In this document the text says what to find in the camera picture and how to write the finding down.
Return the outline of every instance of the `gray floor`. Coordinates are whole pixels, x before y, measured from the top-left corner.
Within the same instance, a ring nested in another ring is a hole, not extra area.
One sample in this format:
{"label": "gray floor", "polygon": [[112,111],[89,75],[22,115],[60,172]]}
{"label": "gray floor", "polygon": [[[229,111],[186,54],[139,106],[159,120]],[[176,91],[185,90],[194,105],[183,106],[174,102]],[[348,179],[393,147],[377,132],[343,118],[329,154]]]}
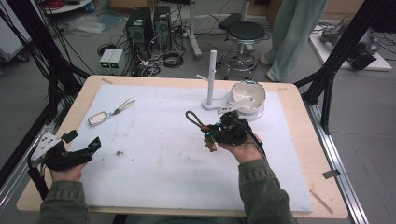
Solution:
{"label": "gray floor", "polygon": [[[64,13],[58,17],[60,23],[68,22],[80,15],[87,14],[84,10]],[[266,23],[265,18],[249,17],[249,20]],[[197,19],[197,27],[211,17]],[[97,48],[110,41],[114,35],[122,35],[124,21],[119,20],[117,26],[109,27],[100,35],[88,35],[73,32],[66,36],[67,40],[78,52],[84,62],[95,74],[102,74],[99,65],[100,56]],[[156,77],[195,78],[195,75],[207,76],[209,51],[216,49],[218,58],[227,50],[234,49],[235,44],[224,42],[225,36],[198,38],[203,52],[203,58],[195,61],[190,43],[184,41],[187,48],[183,56],[185,63],[181,68],[164,68]],[[254,46],[254,56],[271,47],[270,40],[264,40]],[[381,49],[379,54],[384,58],[395,59],[396,55]],[[88,72],[85,65],[71,53],[73,63]],[[392,67],[396,62],[389,61]],[[293,83],[316,72],[321,63],[314,49],[307,44],[303,55],[286,81]],[[268,81],[264,73],[269,66],[259,64],[253,79]],[[14,148],[21,141],[37,116],[47,104],[48,82],[39,73],[35,63],[12,62],[0,68],[0,165],[3,166]],[[216,73],[216,79],[222,79],[225,69],[221,67]],[[349,178],[361,201],[364,212],[370,223],[396,223],[396,102],[394,87],[396,86],[395,70],[390,72],[353,71],[340,69],[334,81],[332,108],[330,115],[330,130],[332,139],[340,153]],[[241,79],[240,74],[232,74],[231,80]],[[32,223],[37,213],[27,213],[16,209],[21,190],[28,178],[20,186],[7,206],[0,210],[0,224]],[[92,223],[111,223],[112,214],[93,214]],[[300,223],[351,223],[345,220],[300,219]]]}

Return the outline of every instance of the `desk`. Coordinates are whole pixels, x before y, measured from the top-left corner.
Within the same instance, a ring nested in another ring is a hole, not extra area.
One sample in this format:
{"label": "desk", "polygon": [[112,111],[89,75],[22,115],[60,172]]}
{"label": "desk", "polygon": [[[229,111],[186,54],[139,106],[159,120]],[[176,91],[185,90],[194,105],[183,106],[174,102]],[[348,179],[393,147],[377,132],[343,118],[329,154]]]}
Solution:
{"label": "desk", "polygon": [[[177,87],[177,88],[207,88],[207,83],[200,79],[176,79],[176,78],[146,78],[146,77],[89,77],[84,84],[78,98],[73,103],[58,133],[68,133],[76,129],[87,113],[92,100],[99,87],[109,85],[133,85],[154,87]],[[215,82],[216,89],[230,90],[233,81],[218,80]],[[286,121],[289,125],[290,135],[293,139],[303,169],[306,185],[310,192],[310,200],[314,207],[312,213],[294,213],[296,217],[317,218],[346,218],[348,212],[342,195],[333,178],[325,179],[322,174],[330,170],[330,166],[324,156],[322,147],[317,138],[311,120],[305,110],[297,88],[292,84],[261,83],[267,91],[277,92],[279,95]],[[23,211],[37,211],[41,200],[32,181],[18,200],[17,207]],[[125,213],[125,214],[165,214],[180,216],[225,216],[241,217],[243,213],[233,211],[209,211],[209,210],[178,210],[178,209],[150,209],[150,208],[117,208],[117,207],[91,207],[91,211],[99,213]]]}

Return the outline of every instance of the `black stool seat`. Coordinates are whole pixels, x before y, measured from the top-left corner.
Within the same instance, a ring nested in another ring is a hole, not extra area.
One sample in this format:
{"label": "black stool seat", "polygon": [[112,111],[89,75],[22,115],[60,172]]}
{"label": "black stool seat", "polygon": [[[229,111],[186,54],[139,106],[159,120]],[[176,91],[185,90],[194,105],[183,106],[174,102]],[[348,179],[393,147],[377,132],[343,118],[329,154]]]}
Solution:
{"label": "black stool seat", "polygon": [[264,28],[253,21],[233,21],[226,29],[230,38],[236,40],[261,40],[264,37]]}

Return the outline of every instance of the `sleeve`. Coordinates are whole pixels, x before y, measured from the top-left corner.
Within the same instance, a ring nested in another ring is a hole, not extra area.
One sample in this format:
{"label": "sleeve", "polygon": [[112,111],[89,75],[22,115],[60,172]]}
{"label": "sleeve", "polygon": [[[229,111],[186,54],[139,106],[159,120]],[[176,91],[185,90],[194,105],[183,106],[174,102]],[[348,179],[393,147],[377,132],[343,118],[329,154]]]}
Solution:
{"label": "sleeve", "polygon": [[289,209],[289,195],[280,188],[268,161],[239,165],[239,191],[249,224],[296,224]]}
{"label": "sleeve", "polygon": [[85,204],[81,182],[59,181],[52,183],[49,194],[40,206],[37,224],[89,223],[89,209]]}

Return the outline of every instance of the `hand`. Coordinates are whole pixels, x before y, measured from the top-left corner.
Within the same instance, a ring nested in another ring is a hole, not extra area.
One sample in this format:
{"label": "hand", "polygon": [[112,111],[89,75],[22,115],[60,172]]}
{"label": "hand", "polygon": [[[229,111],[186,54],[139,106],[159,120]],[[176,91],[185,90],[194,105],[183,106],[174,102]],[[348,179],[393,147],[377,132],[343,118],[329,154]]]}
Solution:
{"label": "hand", "polygon": [[50,176],[52,177],[52,182],[56,181],[79,181],[81,178],[81,170],[87,163],[80,164],[73,168],[64,171],[53,171],[50,170]]}
{"label": "hand", "polygon": [[230,145],[224,143],[218,143],[219,147],[229,150],[236,158],[236,160],[242,164],[248,161],[263,160],[262,154],[257,149],[256,144],[254,144],[253,139],[249,136],[244,144],[242,145]]}

